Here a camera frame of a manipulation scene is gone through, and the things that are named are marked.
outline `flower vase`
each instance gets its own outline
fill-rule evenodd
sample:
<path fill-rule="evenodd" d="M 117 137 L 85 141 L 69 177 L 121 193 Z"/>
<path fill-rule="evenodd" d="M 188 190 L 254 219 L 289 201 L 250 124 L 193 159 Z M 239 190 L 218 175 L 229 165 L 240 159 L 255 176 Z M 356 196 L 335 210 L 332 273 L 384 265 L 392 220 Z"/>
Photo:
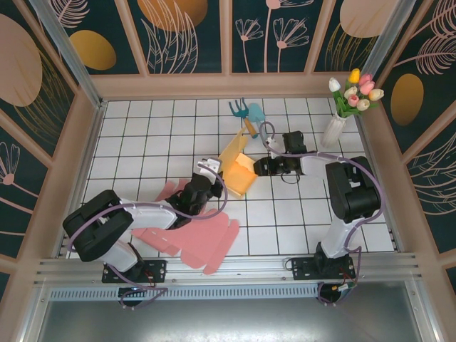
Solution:
<path fill-rule="evenodd" d="M 323 147 L 328 148 L 337 143 L 346 125 L 346 121 L 347 118 L 341 118 L 337 113 L 333 115 L 320 140 Z"/>

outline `yellow folded box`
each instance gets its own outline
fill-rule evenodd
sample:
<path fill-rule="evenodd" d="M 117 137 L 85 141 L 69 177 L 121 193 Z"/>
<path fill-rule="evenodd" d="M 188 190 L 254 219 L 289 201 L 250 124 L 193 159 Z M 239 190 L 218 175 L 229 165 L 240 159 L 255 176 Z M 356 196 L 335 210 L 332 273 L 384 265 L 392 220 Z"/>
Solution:
<path fill-rule="evenodd" d="M 254 162 L 241 151 L 247 145 L 247 136 L 243 136 L 245 128 L 240 130 L 219 159 L 222 161 L 223 180 L 228 190 L 241 197 L 258 177 L 254 172 Z"/>

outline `small rake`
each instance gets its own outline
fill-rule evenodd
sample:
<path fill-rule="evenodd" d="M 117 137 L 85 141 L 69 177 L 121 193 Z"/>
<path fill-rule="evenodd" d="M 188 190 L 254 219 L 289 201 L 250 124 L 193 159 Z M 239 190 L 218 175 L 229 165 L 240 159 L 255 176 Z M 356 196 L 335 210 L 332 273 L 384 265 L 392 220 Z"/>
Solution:
<path fill-rule="evenodd" d="M 245 99 L 241 98 L 241 100 L 239 100 L 239 102 L 237 102 L 237 100 L 235 100 L 234 103 L 236 104 L 237 111 L 235 111 L 233 109 L 231 102 L 229 102 L 229 109 L 231 110 L 231 113 L 233 113 L 233 115 L 236 118 L 244 119 L 245 126 L 247 127 L 247 130 L 249 130 L 249 133 L 252 138 L 258 137 L 258 133 L 256 132 L 254 126 L 252 125 L 250 120 L 247 118 L 247 116 L 249 116 L 249 109 L 245 103 Z"/>

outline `blue garden tool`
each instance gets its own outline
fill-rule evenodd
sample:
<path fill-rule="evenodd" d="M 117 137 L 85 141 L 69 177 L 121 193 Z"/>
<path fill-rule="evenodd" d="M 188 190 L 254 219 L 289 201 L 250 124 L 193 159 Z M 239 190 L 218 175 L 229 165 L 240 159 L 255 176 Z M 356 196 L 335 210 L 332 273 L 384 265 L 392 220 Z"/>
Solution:
<path fill-rule="evenodd" d="M 233 115 L 237 118 L 244 119 L 245 126 L 247 127 L 247 130 L 249 130 L 249 133 L 252 138 L 258 137 L 258 133 L 256 132 L 256 130 L 255 130 L 254 126 L 252 125 L 252 123 L 250 122 L 250 120 L 248 119 L 249 109 L 247 108 L 247 105 L 245 104 L 245 99 L 242 98 L 241 100 L 239 100 L 239 102 L 237 102 L 237 100 L 235 100 L 234 103 L 236 103 L 237 111 L 235 111 L 233 109 L 231 102 L 229 102 L 229 109 L 231 109 L 231 113 L 233 113 Z"/>
<path fill-rule="evenodd" d="M 263 121 L 266 120 L 266 116 L 263 113 L 263 110 L 261 110 L 261 107 L 257 103 L 251 103 L 249 105 L 249 120 L 251 123 L 256 123 L 256 126 L 258 127 L 259 131 L 259 126 Z M 264 136 L 266 136 L 266 126 L 263 128 L 264 130 Z"/>

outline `tulip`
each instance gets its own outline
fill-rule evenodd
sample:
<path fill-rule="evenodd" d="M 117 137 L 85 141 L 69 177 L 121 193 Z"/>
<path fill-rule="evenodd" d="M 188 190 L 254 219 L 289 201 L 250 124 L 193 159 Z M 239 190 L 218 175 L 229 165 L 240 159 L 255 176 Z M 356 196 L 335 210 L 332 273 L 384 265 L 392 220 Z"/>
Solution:
<path fill-rule="evenodd" d="M 365 73 L 364 75 L 362 75 L 359 79 L 359 86 L 361 87 L 364 83 L 368 82 L 368 81 L 371 81 L 372 80 L 372 75 L 369 74 L 369 73 Z"/>
<path fill-rule="evenodd" d="M 375 87 L 375 82 L 367 81 L 359 88 L 359 91 L 363 95 L 368 95 L 370 93 L 370 91 L 373 89 L 373 87 Z"/>
<path fill-rule="evenodd" d="M 358 103 L 356 103 L 356 107 L 360 112 L 362 112 L 362 111 L 368 109 L 370 104 L 371 103 L 369 102 L 369 100 L 363 99 L 363 100 L 359 100 Z"/>
<path fill-rule="evenodd" d="M 343 97 L 346 98 L 348 100 L 348 98 L 352 95 L 356 95 L 356 93 L 358 92 L 358 89 L 357 87 L 351 87 L 349 89 L 346 90 L 346 92 L 343 94 Z"/>
<path fill-rule="evenodd" d="M 360 75 L 359 69 L 353 69 L 351 71 L 350 77 L 348 77 L 348 82 L 350 83 L 357 83 L 359 82 L 359 75 Z"/>
<path fill-rule="evenodd" d="M 382 89 L 373 89 L 369 92 L 369 100 L 371 101 L 378 101 L 380 100 L 385 93 L 383 92 Z"/>
<path fill-rule="evenodd" d="M 339 89 L 341 89 L 341 84 L 334 77 L 331 77 L 329 79 L 329 90 L 334 93 Z"/>
<path fill-rule="evenodd" d="M 351 95 L 348 98 L 348 104 L 352 107 L 356 107 L 356 103 L 358 103 L 358 101 L 359 101 L 359 97 L 356 95 Z"/>

